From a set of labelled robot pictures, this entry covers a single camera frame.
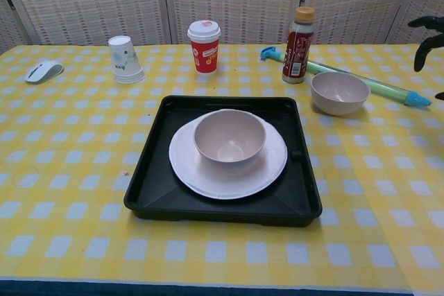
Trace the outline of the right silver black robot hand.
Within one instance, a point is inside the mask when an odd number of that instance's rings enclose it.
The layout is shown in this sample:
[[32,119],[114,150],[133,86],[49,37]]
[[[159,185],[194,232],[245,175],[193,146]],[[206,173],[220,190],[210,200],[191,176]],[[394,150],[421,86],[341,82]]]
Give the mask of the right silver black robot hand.
[[415,72],[419,72],[424,67],[429,52],[443,47],[443,17],[422,16],[410,21],[407,25],[412,28],[424,27],[427,30],[439,32],[438,35],[426,38],[417,49],[413,69]]

